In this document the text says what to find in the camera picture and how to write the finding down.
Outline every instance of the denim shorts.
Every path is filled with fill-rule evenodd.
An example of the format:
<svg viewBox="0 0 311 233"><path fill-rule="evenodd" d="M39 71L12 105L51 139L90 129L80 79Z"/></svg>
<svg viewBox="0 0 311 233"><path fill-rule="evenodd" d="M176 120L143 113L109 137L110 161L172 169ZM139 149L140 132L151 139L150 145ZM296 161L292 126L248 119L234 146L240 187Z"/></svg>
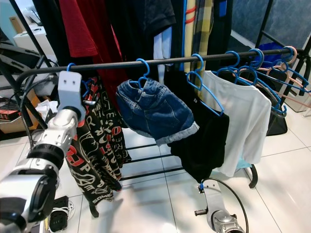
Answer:
<svg viewBox="0 0 311 233"><path fill-rule="evenodd" d="M117 102L124 122L158 146L186 138L199 129L190 108L165 85L148 79L143 90L130 80L121 83Z"/></svg>

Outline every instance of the white tile floor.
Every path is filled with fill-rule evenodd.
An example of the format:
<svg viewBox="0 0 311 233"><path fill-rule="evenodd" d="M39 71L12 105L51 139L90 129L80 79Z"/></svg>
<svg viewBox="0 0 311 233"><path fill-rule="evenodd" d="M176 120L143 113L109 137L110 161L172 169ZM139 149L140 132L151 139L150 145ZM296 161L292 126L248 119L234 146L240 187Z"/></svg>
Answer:
<svg viewBox="0 0 311 233"><path fill-rule="evenodd" d="M256 165L259 182L248 187L244 170L235 177L214 174L240 196L249 219L251 233L309 233L311 225L311 117L303 118L288 108L288 132L266 138L261 162ZM126 146L154 144L150 138L124 130ZM0 179L24 158L27 138L0 141ZM169 154L167 146L130 150L133 159ZM126 164L123 176L143 174L180 166L177 157ZM93 218L87 200L71 177L66 164L60 171L61 184L56 197L67 195L75 204L74 217L65 233L194 233L213 232L205 216L194 211L206 207L195 180L184 170L157 174L121 182L123 190L115 193L114 202L98 204L99 218ZM245 228L242 211L234 196L221 187L226 207L238 216Z"/></svg>

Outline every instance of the blue wall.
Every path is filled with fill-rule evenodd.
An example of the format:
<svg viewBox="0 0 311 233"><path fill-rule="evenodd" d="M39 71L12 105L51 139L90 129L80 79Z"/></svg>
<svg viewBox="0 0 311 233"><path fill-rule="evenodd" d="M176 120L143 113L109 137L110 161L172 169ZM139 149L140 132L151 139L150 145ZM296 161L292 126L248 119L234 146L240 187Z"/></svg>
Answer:
<svg viewBox="0 0 311 233"><path fill-rule="evenodd" d="M9 40L15 44L13 37L17 34L9 17L17 16L10 3L0 2L0 27Z"/></svg>
<svg viewBox="0 0 311 233"><path fill-rule="evenodd" d="M232 30L256 43L267 3L234 0ZM265 31L283 44L302 48L311 32L311 0L274 0Z"/></svg>

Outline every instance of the red shirt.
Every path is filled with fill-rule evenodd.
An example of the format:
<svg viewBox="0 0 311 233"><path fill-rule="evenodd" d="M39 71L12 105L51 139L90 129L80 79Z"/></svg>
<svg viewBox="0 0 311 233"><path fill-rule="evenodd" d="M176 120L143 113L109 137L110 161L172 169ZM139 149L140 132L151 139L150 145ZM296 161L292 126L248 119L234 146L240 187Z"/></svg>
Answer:
<svg viewBox="0 0 311 233"><path fill-rule="evenodd" d="M60 0L70 55L93 57L95 64L121 62L121 56L107 16L104 0ZM117 86L128 78L123 69L99 69L111 102Z"/></svg>

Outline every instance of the white cable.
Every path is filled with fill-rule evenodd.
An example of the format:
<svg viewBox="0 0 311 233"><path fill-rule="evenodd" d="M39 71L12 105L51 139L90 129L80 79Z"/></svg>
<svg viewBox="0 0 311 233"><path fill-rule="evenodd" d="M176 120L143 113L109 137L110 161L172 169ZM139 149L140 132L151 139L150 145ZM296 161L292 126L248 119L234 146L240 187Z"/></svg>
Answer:
<svg viewBox="0 0 311 233"><path fill-rule="evenodd" d="M64 206L64 207L61 207L61 208L53 208L51 214L52 214L53 212L56 212L56 211L63 211L63 212L65 212L65 213L67 214L67 217L68 217L67 221L69 221L69 220L72 218L72 216L74 215L74 212L75 212L74 204L73 204L72 201L68 200L68 207ZM50 229L50 224L49 224L49 232L50 232L50 233L54 233L54 232Z"/></svg>

